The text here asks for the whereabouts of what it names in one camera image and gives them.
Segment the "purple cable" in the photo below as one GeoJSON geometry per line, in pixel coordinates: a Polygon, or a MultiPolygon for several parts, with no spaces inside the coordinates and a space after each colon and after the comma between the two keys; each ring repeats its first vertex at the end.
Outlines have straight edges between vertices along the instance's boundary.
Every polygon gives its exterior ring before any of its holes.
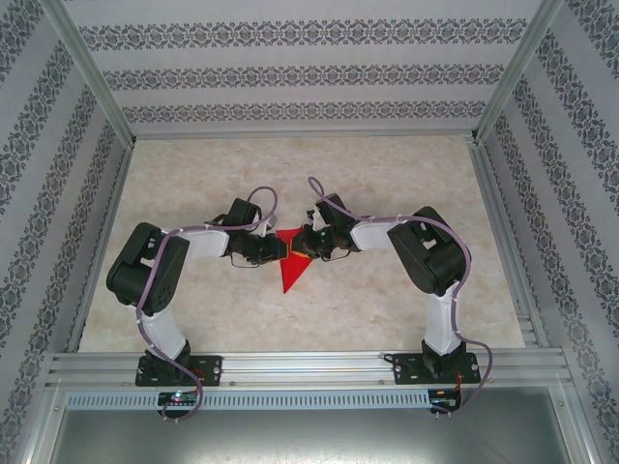
{"type": "Polygon", "coordinates": [[[490,375],[490,371],[492,370],[492,361],[493,361],[492,350],[490,350],[490,347],[488,345],[486,345],[482,341],[472,340],[470,338],[465,337],[457,329],[457,324],[456,324],[457,294],[459,293],[460,289],[464,285],[464,282],[466,282],[466,279],[471,274],[471,253],[469,252],[468,248],[464,244],[464,241],[450,227],[446,226],[442,222],[439,222],[434,219],[430,219],[428,217],[421,217],[421,216],[362,217],[362,216],[355,215],[354,213],[346,210],[345,208],[342,208],[340,205],[334,203],[329,198],[327,198],[325,196],[325,189],[322,187],[322,184],[320,184],[320,181],[318,179],[316,179],[313,176],[309,176],[308,183],[311,189],[320,197],[322,201],[327,203],[329,206],[335,208],[339,212],[355,220],[359,220],[363,222],[397,222],[400,220],[416,220],[419,222],[425,222],[427,224],[433,225],[447,232],[449,235],[452,236],[452,238],[457,243],[457,245],[462,249],[462,252],[464,253],[465,267],[464,267],[464,275],[462,276],[462,279],[460,280],[459,284],[456,286],[456,289],[454,290],[454,293],[452,295],[452,311],[451,311],[452,330],[454,331],[454,334],[456,334],[459,340],[463,341],[464,343],[469,343],[471,345],[481,346],[487,351],[487,369],[486,369],[486,372],[484,373],[484,376],[482,377],[482,380],[480,381],[480,385],[475,389],[475,391],[473,391],[473,394],[471,394],[471,397],[469,398],[469,400],[463,406],[461,406],[459,409],[457,409],[454,412],[454,415],[459,414],[462,411],[464,411],[480,394],[480,391],[482,390],[482,387],[486,383],[487,378],[490,375]]]}
{"type": "MultiPolygon", "coordinates": [[[[157,251],[157,255],[155,256],[155,261],[153,262],[153,268],[151,269],[151,272],[148,275],[148,279],[146,280],[146,285],[144,285],[142,296],[140,297],[139,302],[137,303],[137,306],[135,307],[135,319],[137,319],[137,327],[138,327],[139,333],[142,335],[142,338],[144,338],[144,341],[146,342],[146,344],[151,348],[151,350],[155,352],[157,356],[162,358],[167,363],[172,364],[174,367],[179,369],[181,372],[184,372],[185,374],[187,374],[195,382],[195,389],[197,390],[197,393],[198,393],[198,399],[195,402],[195,406],[193,406],[193,409],[188,411],[184,416],[174,419],[175,422],[185,421],[189,419],[191,416],[193,416],[198,411],[198,409],[200,408],[200,405],[202,404],[202,399],[204,398],[204,389],[202,387],[202,383],[200,382],[200,379],[193,372],[191,372],[186,367],[175,362],[166,353],[160,350],[155,345],[155,343],[153,343],[153,340],[150,338],[150,336],[148,336],[142,324],[142,316],[144,315],[142,308],[146,304],[146,300],[148,299],[148,294],[151,291],[151,288],[153,287],[153,282],[155,281],[155,274],[157,273],[157,269],[159,268],[159,265],[162,262],[163,251],[165,250],[165,247],[167,246],[167,243],[170,241],[170,239],[174,237],[175,235],[178,235],[182,232],[194,232],[194,231],[199,231],[199,230],[222,230],[222,231],[244,230],[244,229],[251,229],[253,227],[257,227],[258,225],[272,218],[273,215],[275,214],[275,210],[278,207],[278,193],[275,191],[274,188],[269,187],[269,186],[262,186],[262,187],[258,187],[252,190],[250,193],[250,196],[248,196],[248,201],[250,201],[251,198],[260,190],[268,190],[273,194],[273,207],[271,208],[271,211],[269,211],[269,213],[265,217],[263,217],[260,220],[257,220],[256,222],[253,222],[251,224],[246,224],[246,225],[228,225],[228,226],[212,225],[212,224],[190,225],[189,227],[181,227],[181,228],[174,229],[168,232],[165,235],[165,237],[163,237],[162,244],[160,245],[159,250],[157,251]]],[[[170,419],[165,414],[167,407],[168,407],[168,404],[165,404],[163,405],[163,408],[162,408],[162,416],[163,416],[164,421],[167,421],[168,419],[170,419]]]]}

